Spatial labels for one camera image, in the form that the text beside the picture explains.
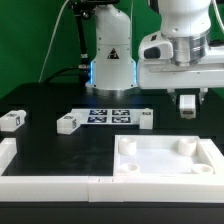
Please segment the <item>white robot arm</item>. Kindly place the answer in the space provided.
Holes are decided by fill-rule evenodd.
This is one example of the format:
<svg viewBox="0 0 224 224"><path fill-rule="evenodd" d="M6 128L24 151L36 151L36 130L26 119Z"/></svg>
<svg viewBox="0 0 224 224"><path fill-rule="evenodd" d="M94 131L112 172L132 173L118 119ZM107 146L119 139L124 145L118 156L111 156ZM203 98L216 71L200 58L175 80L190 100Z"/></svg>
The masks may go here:
<svg viewBox="0 0 224 224"><path fill-rule="evenodd" d="M214 0L158 0L160 30L143 38L131 57L131 21L110 3L96 7L97 53L88 90L122 94L130 89L224 87L224 46L209 44Z"/></svg>

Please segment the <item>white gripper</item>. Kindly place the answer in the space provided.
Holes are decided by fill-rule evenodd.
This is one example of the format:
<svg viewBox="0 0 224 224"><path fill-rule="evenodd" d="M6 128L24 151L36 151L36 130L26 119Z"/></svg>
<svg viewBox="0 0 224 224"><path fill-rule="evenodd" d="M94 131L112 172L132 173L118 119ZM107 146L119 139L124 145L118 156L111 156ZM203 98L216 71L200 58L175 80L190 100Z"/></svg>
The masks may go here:
<svg viewBox="0 0 224 224"><path fill-rule="evenodd" d="M224 87L224 49L211 49L193 66L176 66L169 60L140 60L137 80L141 89L168 89L173 102L177 101L175 89L200 88L199 103L203 103L208 88Z"/></svg>

